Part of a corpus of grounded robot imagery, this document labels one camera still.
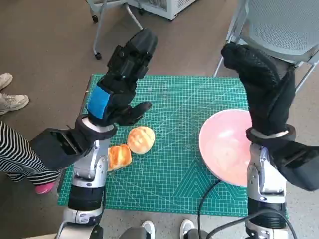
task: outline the bun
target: bun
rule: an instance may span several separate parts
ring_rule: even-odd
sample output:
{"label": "bun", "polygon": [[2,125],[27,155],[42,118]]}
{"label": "bun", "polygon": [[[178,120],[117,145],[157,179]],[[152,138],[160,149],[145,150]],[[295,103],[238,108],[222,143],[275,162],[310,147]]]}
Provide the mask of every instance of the bun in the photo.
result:
{"label": "bun", "polygon": [[130,148],[126,144],[108,148],[109,167],[108,171],[126,167],[132,162]]}
{"label": "bun", "polygon": [[145,154],[153,146],[155,134],[147,127],[133,129],[128,136],[128,147],[136,154]]}

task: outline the pink bowl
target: pink bowl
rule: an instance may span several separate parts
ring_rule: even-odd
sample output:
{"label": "pink bowl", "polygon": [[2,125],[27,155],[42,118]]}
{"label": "pink bowl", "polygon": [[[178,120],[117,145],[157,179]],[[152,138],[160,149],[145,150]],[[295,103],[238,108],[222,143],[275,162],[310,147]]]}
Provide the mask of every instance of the pink bowl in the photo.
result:
{"label": "pink bowl", "polygon": [[250,141],[246,138],[246,130],[251,126],[248,111],[230,109],[215,113],[201,128],[201,156],[220,180],[247,187]]}

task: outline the sneaker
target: sneaker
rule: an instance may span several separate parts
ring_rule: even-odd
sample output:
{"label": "sneaker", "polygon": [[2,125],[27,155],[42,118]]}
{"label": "sneaker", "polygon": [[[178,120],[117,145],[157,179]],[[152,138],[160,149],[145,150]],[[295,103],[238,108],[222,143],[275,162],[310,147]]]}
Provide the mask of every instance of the sneaker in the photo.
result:
{"label": "sneaker", "polygon": [[26,95],[7,95],[0,93],[0,115],[3,115],[9,111],[16,111],[25,107],[29,102],[29,98]]}
{"label": "sneaker", "polygon": [[184,239],[184,236],[192,229],[195,228],[195,224],[189,220],[189,219],[185,219],[181,225],[180,225],[180,229],[179,229],[179,238],[180,239]]}
{"label": "sneaker", "polygon": [[7,87],[13,79],[10,73],[4,73],[0,75],[0,90]]}
{"label": "sneaker", "polygon": [[54,187],[54,182],[53,183],[47,183],[47,184],[43,184],[40,186],[36,186],[35,187],[35,193],[37,194],[44,194],[44,193],[48,193],[52,190],[52,188]]}
{"label": "sneaker", "polygon": [[151,239],[155,239],[155,226],[152,221],[145,221],[142,227],[151,235]]}

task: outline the striped pants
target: striped pants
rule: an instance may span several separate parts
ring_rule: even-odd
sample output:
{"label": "striped pants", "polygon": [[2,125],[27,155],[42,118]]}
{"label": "striped pants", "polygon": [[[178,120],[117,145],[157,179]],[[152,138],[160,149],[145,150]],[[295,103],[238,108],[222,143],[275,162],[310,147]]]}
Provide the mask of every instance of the striped pants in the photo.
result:
{"label": "striped pants", "polygon": [[48,170],[36,156],[29,142],[0,121],[0,172],[15,182],[23,178],[35,186],[54,182],[60,170]]}

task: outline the green cutting mat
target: green cutting mat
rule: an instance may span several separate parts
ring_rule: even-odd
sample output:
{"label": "green cutting mat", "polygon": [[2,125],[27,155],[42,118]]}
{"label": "green cutting mat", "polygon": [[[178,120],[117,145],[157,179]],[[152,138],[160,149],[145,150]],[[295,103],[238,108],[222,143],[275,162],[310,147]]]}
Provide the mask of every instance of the green cutting mat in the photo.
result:
{"label": "green cutting mat", "polygon": [[[102,74],[93,75],[86,101]],[[138,81],[132,105],[151,101],[153,106],[135,126],[148,126],[156,134],[145,155],[133,154],[129,167],[109,173],[108,209],[196,214],[201,197],[216,182],[202,162],[198,135],[215,112],[246,109],[246,95],[236,78],[198,76],[146,76]],[[112,144],[126,143],[132,127],[121,127]],[[58,204],[67,205],[72,167],[67,169]],[[247,215],[246,189],[219,184],[208,196],[206,215]]]}

